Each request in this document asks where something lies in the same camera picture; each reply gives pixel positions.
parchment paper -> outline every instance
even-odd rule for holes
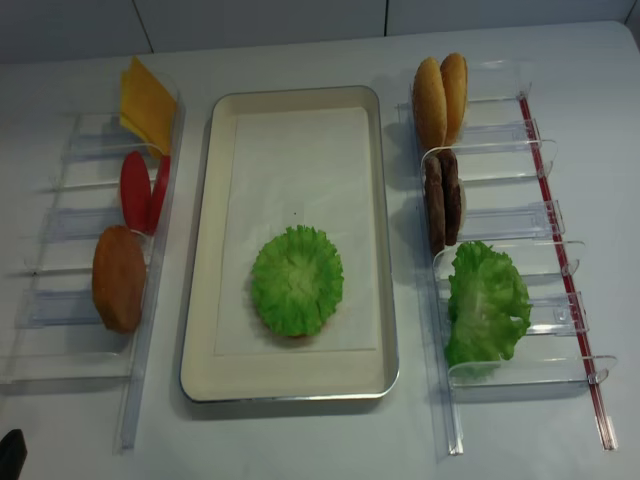
[[[216,355],[376,347],[372,195],[364,109],[238,118]],[[342,258],[345,282],[338,311],[319,335],[286,339],[272,334],[254,310],[250,272],[260,248],[298,224],[327,233]]]

red strip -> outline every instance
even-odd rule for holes
[[[525,121],[532,120],[531,111],[529,110],[529,104],[524,96],[520,97],[520,110],[522,110],[522,116],[524,117]],[[527,129],[527,132],[529,140],[537,140],[533,129]],[[551,190],[549,189],[549,183],[547,182],[547,177],[544,173],[544,165],[542,162],[542,155],[540,154],[540,146],[538,144],[532,144],[531,152],[533,154],[533,161],[535,163],[536,170],[538,171],[538,179],[540,182],[540,190],[542,191],[542,198],[545,202],[551,201]],[[549,211],[549,221],[551,222],[551,225],[555,225],[555,215],[551,210]],[[562,242],[562,235],[559,233],[554,234],[553,241]],[[560,266],[562,267],[562,269],[567,267],[567,265],[569,264],[568,256],[562,243],[556,244],[556,254],[558,255],[558,261],[560,262]],[[564,287],[567,293],[575,293],[576,288],[573,283],[573,277],[571,276],[571,274],[567,272],[567,274],[564,275],[563,278]],[[587,333],[584,331],[585,323],[584,318],[582,317],[582,312],[579,308],[572,308],[571,316],[573,317],[576,329],[581,331],[581,333],[578,333],[576,335],[578,337],[578,343],[580,345],[580,353],[583,357],[589,357],[591,356],[591,347],[589,346],[589,338],[587,337]],[[595,375],[596,367],[593,360],[584,360],[584,368],[589,378],[592,375]],[[600,433],[602,446],[605,450],[615,450],[616,442],[613,436],[613,432],[611,431],[607,412],[604,408],[604,401],[600,392],[600,385],[589,383],[589,390],[591,392],[591,400],[593,401],[593,408],[596,414],[596,422],[598,424],[598,431]]]

tray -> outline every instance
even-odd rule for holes
[[[453,368],[447,364],[448,277],[453,274],[457,246],[446,247],[432,258],[423,200],[424,161],[441,148],[429,152],[420,148],[411,95],[407,104],[398,106],[417,167],[416,189],[421,192],[416,202],[416,235],[424,248],[415,252],[415,265],[428,380],[437,393],[432,399],[438,419],[435,430],[450,455],[464,452],[460,403],[543,400],[576,391],[591,394],[603,448],[617,448],[600,389],[616,358],[594,355],[589,347],[589,323],[573,282],[584,244],[562,238],[560,205],[547,183],[557,147],[540,137],[531,116],[528,72],[529,65],[519,62],[470,64],[465,124],[451,147],[458,157],[468,209],[459,241],[482,240],[507,252],[528,285],[532,325],[509,361],[470,362]]]
[[[114,425],[116,452],[135,444],[182,135],[184,108],[179,92],[169,77],[157,77],[176,99],[178,109],[172,151],[162,152],[172,160],[161,218],[153,237],[139,239],[147,282],[136,333],[106,330],[91,293],[98,238],[107,226],[124,224],[118,185],[125,155],[140,151],[152,180],[157,170],[157,160],[149,154],[150,148],[157,147],[141,143],[119,125],[119,75],[94,85],[90,97],[76,96],[69,85],[68,95],[56,98],[60,105],[53,108],[54,113],[38,115],[34,122],[44,132],[55,131],[51,144],[63,146],[53,155],[57,168],[48,176],[48,185],[34,188],[30,199],[46,208],[37,231],[22,238],[16,255],[22,262],[13,277],[27,286],[15,322],[3,323],[0,333],[0,385],[42,382],[49,391],[60,393],[83,391],[84,384],[89,389],[119,385],[122,401],[114,405],[119,412],[119,424]],[[43,146],[51,151],[51,145]]]
[[[259,249],[327,232],[344,296],[312,339],[280,339],[250,299]],[[398,375],[380,114],[366,87],[222,98],[212,117],[180,381],[193,401],[378,398]]]

white table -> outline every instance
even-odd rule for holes
[[[603,386],[619,451],[602,451],[591,399],[584,395],[464,407],[465,454],[438,457],[415,286],[401,279],[395,284],[400,379],[379,404],[366,411],[333,405],[251,409],[190,404],[177,380],[185,318],[182,285],[194,185],[204,165],[203,138],[208,139],[206,124],[216,100],[240,91],[368,85],[380,98],[384,157],[390,171],[398,155],[393,138],[396,104],[406,101],[422,58],[443,58],[451,51],[463,52],[469,60],[523,58],[535,64],[530,104],[542,136],[559,144],[550,184],[562,205],[565,237],[587,241],[588,254],[576,282],[589,313],[592,349],[616,354],[620,360]],[[113,431],[117,412],[110,412],[118,395],[109,391],[11,396],[2,406],[0,432],[11,427],[25,431],[30,450],[25,480],[556,480],[636,474],[640,468],[636,411],[640,321],[635,304],[640,269],[636,145],[640,56],[625,27],[596,23],[452,32],[161,54],[144,61],[176,80],[187,115],[136,448],[123,456],[112,454],[113,435],[105,435],[104,429]],[[67,80],[100,78],[127,63],[126,58],[115,58],[0,67],[0,129],[10,128],[19,112],[46,104]],[[9,153],[0,144],[3,220],[16,210],[15,204],[6,202],[12,192]],[[407,193],[389,186],[387,195],[393,217]],[[392,224],[390,235],[394,267],[401,274],[412,257],[398,228],[402,226]],[[13,316],[0,312],[3,321]],[[79,422],[79,417],[90,420]]]

red tomato slice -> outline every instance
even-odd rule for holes
[[[151,182],[140,152],[131,152],[120,171],[120,202],[124,221],[131,230],[144,232],[147,226]]]
[[[151,203],[149,205],[149,216],[147,217],[146,233],[149,235],[156,233],[156,228],[158,228],[164,196],[167,193],[167,186],[169,185],[170,163],[171,157],[168,155],[163,156],[162,160],[160,160],[160,168],[158,168],[158,173],[156,174],[156,184],[153,186]]]

